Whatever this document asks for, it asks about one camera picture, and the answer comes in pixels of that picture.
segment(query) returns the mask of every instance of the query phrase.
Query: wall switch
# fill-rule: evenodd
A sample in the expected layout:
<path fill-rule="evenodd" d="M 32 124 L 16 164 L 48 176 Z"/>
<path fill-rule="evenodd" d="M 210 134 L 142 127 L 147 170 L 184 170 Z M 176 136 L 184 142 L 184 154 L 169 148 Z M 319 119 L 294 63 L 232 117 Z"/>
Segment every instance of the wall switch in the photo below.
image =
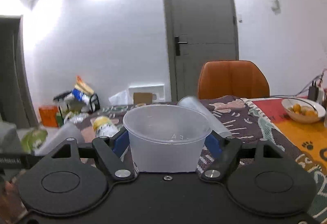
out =
<path fill-rule="evenodd" d="M 242 15 L 241 14 L 238 14 L 237 15 L 237 20 L 239 23 L 243 23 L 243 19 L 242 19 Z"/>

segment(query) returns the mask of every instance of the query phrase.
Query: clear plastic cup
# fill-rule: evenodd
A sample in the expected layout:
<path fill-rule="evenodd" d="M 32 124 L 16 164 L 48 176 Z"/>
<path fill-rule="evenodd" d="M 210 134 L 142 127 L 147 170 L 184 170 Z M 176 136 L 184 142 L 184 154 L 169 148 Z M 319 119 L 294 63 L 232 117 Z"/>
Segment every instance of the clear plastic cup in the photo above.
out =
<path fill-rule="evenodd" d="M 229 131 L 205 106 L 203 106 L 200 100 L 196 97 L 184 97 L 177 103 L 177 106 L 194 109 L 203 113 L 207 117 L 211 128 L 221 137 L 225 138 L 232 135 L 232 132 Z"/>
<path fill-rule="evenodd" d="M 126 113 L 132 158 L 143 172 L 195 171 L 212 132 L 200 112 L 173 105 L 148 105 Z"/>

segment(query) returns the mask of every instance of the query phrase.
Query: chair backrest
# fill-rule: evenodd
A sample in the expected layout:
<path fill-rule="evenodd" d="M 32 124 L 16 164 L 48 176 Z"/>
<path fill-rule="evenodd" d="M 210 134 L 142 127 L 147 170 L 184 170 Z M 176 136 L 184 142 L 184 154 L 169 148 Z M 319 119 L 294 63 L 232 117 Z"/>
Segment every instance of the chair backrest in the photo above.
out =
<path fill-rule="evenodd" d="M 198 84 L 199 99 L 226 95 L 240 98 L 269 97 L 269 84 L 260 69 L 249 61 L 214 61 L 203 65 Z"/>

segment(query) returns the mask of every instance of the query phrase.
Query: metal screw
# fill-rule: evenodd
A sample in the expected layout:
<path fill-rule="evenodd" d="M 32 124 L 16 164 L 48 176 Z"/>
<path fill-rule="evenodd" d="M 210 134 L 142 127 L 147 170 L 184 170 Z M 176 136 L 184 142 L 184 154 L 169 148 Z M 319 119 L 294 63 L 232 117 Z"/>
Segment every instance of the metal screw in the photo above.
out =
<path fill-rule="evenodd" d="M 131 175 L 129 170 L 117 170 L 115 172 L 116 177 L 118 178 L 127 178 Z"/>
<path fill-rule="evenodd" d="M 207 170 L 204 175 L 208 178 L 217 178 L 220 176 L 220 172 L 218 170 Z"/>
<path fill-rule="evenodd" d="M 167 175 L 167 176 L 165 176 L 164 178 L 163 178 L 164 180 L 172 180 L 173 179 L 173 177 L 172 176 L 169 176 L 169 175 Z"/>

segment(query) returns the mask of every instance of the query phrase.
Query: doorway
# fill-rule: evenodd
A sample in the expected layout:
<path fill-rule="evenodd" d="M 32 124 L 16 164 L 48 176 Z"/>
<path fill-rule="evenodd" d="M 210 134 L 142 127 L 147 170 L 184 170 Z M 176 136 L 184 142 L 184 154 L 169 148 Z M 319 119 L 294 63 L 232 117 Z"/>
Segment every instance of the doorway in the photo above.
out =
<path fill-rule="evenodd" d="M 164 0 L 173 101 L 197 96 L 203 64 L 238 60 L 234 0 Z"/>
<path fill-rule="evenodd" d="M 22 50 L 21 17 L 0 16 L 0 115 L 18 129 L 38 125 Z"/>

